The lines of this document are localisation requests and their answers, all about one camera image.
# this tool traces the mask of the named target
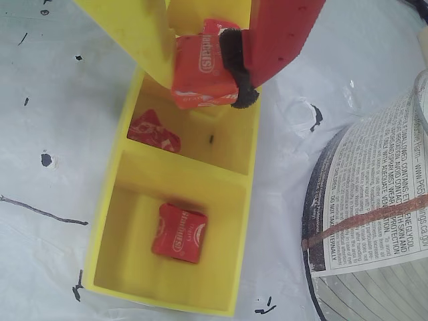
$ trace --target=yellow tray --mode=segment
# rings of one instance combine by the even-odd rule
[[[85,0],[78,2],[85,7]],[[175,10],[183,10],[177,3],[191,2],[171,1],[170,25],[176,23]],[[214,8],[214,3],[222,2],[206,1],[205,5]],[[237,3],[249,10],[247,1]],[[192,11],[198,22],[190,30],[200,30],[205,17],[227,19],[227,15],[211,14],[213,9],[204,10],[200,15]],[[92,227],[83,279],[86,289],[153,306],[233,315],[247,231],[259,108],[257,102],[246,110],[230,106],[179,110],[169,90],[137,68]],[[148,109],[154,109],[163,126],[181,138],[180,154],[127,139],[131,120]],[[198,264],[151,252],[158,208],[163,203],[208,216]]]

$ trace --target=black ink mark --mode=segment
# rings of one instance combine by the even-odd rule
[[[24,38],[22,38],[21,42],[20,42],[20,43],[18,43],[18,45],[21,45],[21,43],[23,43],[23,41],[24,41],[25,37],[27,37],[27,34],[28,34],[28,32],[26,32],[26,33],[25,33]]]
[[[79,283],[77,283],[72,289],[73,289],[73,293],[74,293],[74,297],[76,298],[77,301],[80,302],[80,294],[79,294],[79,289],[84,289],[83,285],[82,285],[82,274],[83,274],[83,270],[80,270],[80,274],[79,274]]]
[[[269,300],[267,301],[267,306],[269,307],[270,306],[270,304],[271,304],[271,302],[272,302],[272,297],[270,296],[269,297]],[[254,312],[257,314],[257,313],[260,313],[260,314],[266,314],[266,313],[268,313],[268,312],[271,312],[274,308],[276,308],[276,306],[272,306],[269,310],[264,310],[264,309],[257,309],[257,310],[254,310]]]
[[[52,157],[49,154],[42,154],[41,155],[41,164],[44,167],[48,167],[50,164],[52,164]]]
[[[36,212],[38,214],[42,214],[42,215],[47,216],[47,217],[51,217],[52,219],[56,219],[57,221],[60,221],[60,222],[74,223],[74,224],[80,224],[80,225],[87,225],[88,224],[88,222],[78,221],[77,219],[63,219],[61,217],[55,216],[54,214],[51,214],[51,213],[48,213],[45,211],[41,211],[39,209],[35,209],[34,207],[29,206],[25,203],[14,201],[13,199],[8,199],[7,197],[4,197],[3,195],[0,197],[0,202],[6,202],[6,203],[22,206],[22,207],[25,207],[26,209],[31,209],[33,212]]]
[[[316,113],[316,115],[315,115],[315,125],[313,125],[313,126],[310,128],[310,131],[311,131],[311,132],[314,132],[314,130],[315,130],[315,126],[319,126],[319,125],[321,124],[321,121],[322,121],[322,114],[321,114],[321,111],[320,111],[317,107],[315,107],[315,105],[312,105],[312,104],[311,104],[311,106],[312,106],[312,107],[314,107],[314,109],[315,109],[315,113]]]
[[[269,310],[262,310],[262,309],[259,309],[259,310],[254,310],[254,312],[255,313],[260,313],[260,314],[266,314],[266,313],[268,313],[268,312],[271,312],[274,308],[276,308],[276,306],[272,306]]]

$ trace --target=red candy wrapper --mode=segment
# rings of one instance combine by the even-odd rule
[[[147,110],[131,122],[128,138],[169,152],[180,152],[180,138],[162,127],[156,112]]]
[[[177,39],[171,94],[181,109],[236,101],[238,87],[223,67],[218,35],[188,35]]]
[[[171,204],[161,205],[152,252],[198,263],[207,220],[198,212],[184,211]]]
[[[203,22],[203,33],[209,35],[220,35],[224,29],[240,29],[238,25],[222,20],[205,19]]]

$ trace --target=white plastic sheet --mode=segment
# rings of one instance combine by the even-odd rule
[[[300,57],[264,86],[236,320],[318,319],[300,249],[310,173],[342,126],[412,86],[424,68],[422,26],[395,0],[327,0]],[[70,0],[0,0],[0,43],[0,194],[90,223],[0,202],[2,320],[220,320],[83,289],[75,299],[135,65]],[[323,117],[314,132],[311,104]],[[43,153],[55,167],[41,164]],[[256,314],[269,297],[276,308]]]

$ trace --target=yellow compartment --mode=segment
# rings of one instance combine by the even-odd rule
[[[119,3],[76,1],[152,76],[137,68],[129,89],[92,227],[84,286],[144,304],[232,316],[249,215],[259,102],[246,110],[230,106],[179,110],[165,88],[168,68],[145,66],[144,59],[136,58],[141,47],[137,50],[123,42],[131,26],[124,22],[119,28],[124,18],[112,14],[113,9],[120,12]],[[135,18],[140,10],[146,17],[141,8],[147,1],[156,2],[130,0],[126,12],[132,11]],[[226,0],[171,0],[167,16],[174,32],[196,33],[206,17],[245,27],[249,7],[248,0],[236,1],[233,8]],[[134,35],[140,33],[144,39],[145,23],[144,19],[132,23]],[[163,126],[180,136],[180,154],[127,139],[131,120],[148,109],[154,109]],[[198,264],[151,252],[158,208],[167,202],[208,216]]]

